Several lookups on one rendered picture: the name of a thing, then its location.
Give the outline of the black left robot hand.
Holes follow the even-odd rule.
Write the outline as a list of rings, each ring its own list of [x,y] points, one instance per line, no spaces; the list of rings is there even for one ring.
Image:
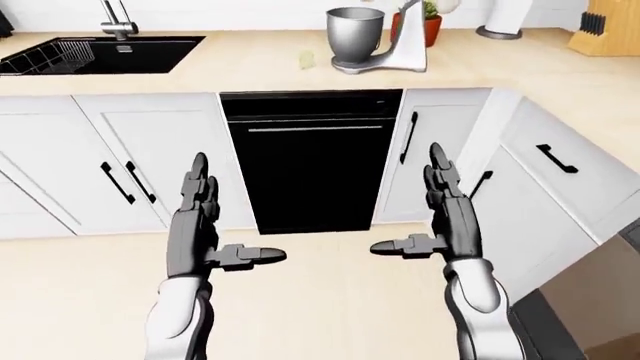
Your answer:
[[[219,184],[208,174],[208,158],[204,153],[196,154],[191,170],[185,174],[181,195],[182,203],[173,215],[167,244],[170,278],[187,275],[207,278],[212,269],[248,271],[287,259],[286,252],[278,248],[242,244],[218,247],[215,223],[221,211]]]

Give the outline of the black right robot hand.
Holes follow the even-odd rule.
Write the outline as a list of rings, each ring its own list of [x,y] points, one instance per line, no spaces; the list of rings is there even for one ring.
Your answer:
[[[411,234],[405,239],[371,245],[371,254],[399,256],[405,260],[427,259],[441,254],[444,260],[483,257],[481,234],[470,198],[459,188],[460,176],[439,143],[429,148],[430,164],[423,170],[425,201],[433,211],[434,236]]]

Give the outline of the white stand mixer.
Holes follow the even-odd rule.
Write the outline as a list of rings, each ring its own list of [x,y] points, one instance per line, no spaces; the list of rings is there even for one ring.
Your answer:
[[[423,0],[409,0],[400,8],[401,20],[389,50],[372,53],[365,62],[339,62],[334,54],[331,65],[346,74],[359,74],[376,69],[398,69],[424,72],[427,67]]]

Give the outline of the grey metal mixer bowl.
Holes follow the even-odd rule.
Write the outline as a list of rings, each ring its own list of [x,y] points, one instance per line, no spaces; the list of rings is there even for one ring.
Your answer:
[[[375,8],[342,7],[326,11],[329,46],[339,62],[365,62],[379,47],[385,13]]]

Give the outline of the white corner cabinet door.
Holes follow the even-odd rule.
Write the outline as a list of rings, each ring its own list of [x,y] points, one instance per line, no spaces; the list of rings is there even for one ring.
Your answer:
[[[456,164],[465,191],[472,191],[486,170],[494,172],[471,201],[483,254],[511,301],[602,245],[502,146],[467,144]]]

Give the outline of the narrow white cabinet door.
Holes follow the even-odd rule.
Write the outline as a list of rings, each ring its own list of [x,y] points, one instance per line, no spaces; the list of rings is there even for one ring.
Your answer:
[[[427,221],[432,212],[425,201],[423,168],[430,164],[429,148],[439,143],[454,161],[490,93],[488,88],[409,89],[397,117],[396,129],[380,188],[375,224]],[[412,113],[419,115],[405,164],[404,149]]]

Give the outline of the white drawer front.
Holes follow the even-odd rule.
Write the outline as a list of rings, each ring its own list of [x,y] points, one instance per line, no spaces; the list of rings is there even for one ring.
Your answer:
[[[578,134],[528,98],[522,98],[501,143],[597,242],[606,242],[640,217],[640,174]],[[564,173],[536,146],[578,173]]]

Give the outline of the stainless steel appliance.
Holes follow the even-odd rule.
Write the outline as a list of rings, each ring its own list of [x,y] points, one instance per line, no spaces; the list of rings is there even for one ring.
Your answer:
[[[640,360],[640,218],[513,306],[527,360]]]

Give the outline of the black dishwasher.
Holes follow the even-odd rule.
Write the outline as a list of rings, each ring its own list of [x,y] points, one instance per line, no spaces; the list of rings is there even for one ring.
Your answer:
[[[259,233],[369,230],[402,95],[221,93]]]

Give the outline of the red plant pot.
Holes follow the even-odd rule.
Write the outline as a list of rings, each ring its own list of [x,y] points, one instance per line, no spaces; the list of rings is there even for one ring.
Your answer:
[[[399,12],[393,14],[392,25],[390,29],[390,41],[394,41],[401,16]],[[425,47],[432,47],[435,44],[438,33],[441,28],[442,17],[437,14],[425,18]]]

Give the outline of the black kitchen sink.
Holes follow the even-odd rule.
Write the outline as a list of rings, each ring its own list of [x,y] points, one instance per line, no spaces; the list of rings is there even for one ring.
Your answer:
[[[203,36],[147,36],[126,41],[113,37],[54,38],[50,41],[88,41],[95,60],[74,74],[48,75],[167,74],[204,39]]]

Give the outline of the white paper towel holder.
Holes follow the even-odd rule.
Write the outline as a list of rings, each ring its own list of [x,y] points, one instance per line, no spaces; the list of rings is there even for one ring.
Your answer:
[[[533,0],[494,0],[493,8],[476,34],[495,40],[517,40],[522,37],[521,26]]]

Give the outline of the black dish rack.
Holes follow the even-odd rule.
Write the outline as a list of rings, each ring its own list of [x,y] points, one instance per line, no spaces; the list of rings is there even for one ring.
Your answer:
[[[74,74],[94,60],[88,41],[54,40],[0,59],[0,76]]]

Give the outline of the chrome sink faucet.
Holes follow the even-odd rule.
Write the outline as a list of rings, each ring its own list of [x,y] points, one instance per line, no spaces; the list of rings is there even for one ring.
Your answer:
[[[108,17],[108,21],[101,23],[100,27],[102,32],[109,35],[114,35],[117,41],[126,41],[130,35],[138,35],[139,29],[135,22],[133,22],[127,9],[122,2],[122,0],[118,0],[118,4],[120,7],[120,11],[124,17],[124,20],[121,21],[116,16],[115,11],[111,6],[111,2],[114,0],[100,0],[102,8],[105,11],[105,14]]]

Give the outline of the wooden knife block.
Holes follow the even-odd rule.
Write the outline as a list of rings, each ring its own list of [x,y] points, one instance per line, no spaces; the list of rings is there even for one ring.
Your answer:
[[[585,56],[640,56],[640,0],[589,0],[568,48]]]

